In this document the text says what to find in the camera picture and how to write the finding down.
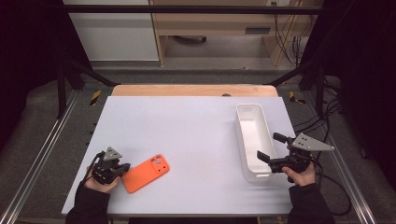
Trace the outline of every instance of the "phone case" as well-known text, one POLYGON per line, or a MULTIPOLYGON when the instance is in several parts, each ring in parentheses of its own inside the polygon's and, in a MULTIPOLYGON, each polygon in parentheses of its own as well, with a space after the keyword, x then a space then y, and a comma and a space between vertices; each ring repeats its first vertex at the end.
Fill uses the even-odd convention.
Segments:
POLYGON ((122 176, 122 182, 129 193, 134 193, 168 171, 169 165, 165 158, 157 154, 130 169, 122 176))

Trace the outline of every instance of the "white tabletop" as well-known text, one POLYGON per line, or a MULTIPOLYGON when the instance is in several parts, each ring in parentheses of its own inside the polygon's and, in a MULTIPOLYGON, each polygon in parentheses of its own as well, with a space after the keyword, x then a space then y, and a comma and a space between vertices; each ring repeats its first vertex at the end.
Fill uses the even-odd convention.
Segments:
MULTIPOLYGON (((74 205, 78 183, 94 156, 113 147, 132 167, 161 153, 170 171, 133 194, 111 193, 108 213, 125 217, 235 217, 287 214, 284 174, 261 186, 246 181, 236 139, 238 104, 260 104, 270 134, 294 137, 280 97, 109 96, 62 213, 74 205)), ((286 145, 274 141, 279 158, 286 145)))

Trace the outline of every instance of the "hand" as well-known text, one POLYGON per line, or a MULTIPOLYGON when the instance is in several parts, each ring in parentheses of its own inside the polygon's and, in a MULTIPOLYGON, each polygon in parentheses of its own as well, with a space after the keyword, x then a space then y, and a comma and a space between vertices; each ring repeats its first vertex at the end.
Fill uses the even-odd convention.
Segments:
POLYGON ((295 173, 289 167, 282 167, 283 173, 294 180, 294 183, 300 187, 315 183, 315 167, 311 162, 304 172, 295 173))
POLYGON ((120 182, 120 177, 117 176, 113 182, 109 185, 103 185, 99 182, 97 182, 93 177, 92 177, 92 170, 90 171, 90 174, 87 177, 87 181, 84 184, 84 187, 87 189, 94 189, 103 193, 110 193, 111 190, 113 190, 120 182))

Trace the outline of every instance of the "white wall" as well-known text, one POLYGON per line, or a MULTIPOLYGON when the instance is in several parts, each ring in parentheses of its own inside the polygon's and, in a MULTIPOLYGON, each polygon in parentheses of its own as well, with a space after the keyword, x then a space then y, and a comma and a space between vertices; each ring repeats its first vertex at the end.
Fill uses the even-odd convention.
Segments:
MULTIPOLYGON (((148 0, 64 0, 66 5, 148 5, 148 0)), ((159 61, 150 14, 70 13, 90 61, 159 61)))

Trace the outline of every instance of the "white container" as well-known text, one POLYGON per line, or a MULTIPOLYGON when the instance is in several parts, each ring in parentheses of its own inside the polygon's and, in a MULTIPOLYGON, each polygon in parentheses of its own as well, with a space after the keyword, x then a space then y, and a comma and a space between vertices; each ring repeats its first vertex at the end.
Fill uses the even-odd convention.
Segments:
POLYGON ((276 152, 261 105, 237 105, 235 128, 245 179, 267 181, 273 174, 267 163, 257 159, 257 151, 276 159, 276 152))

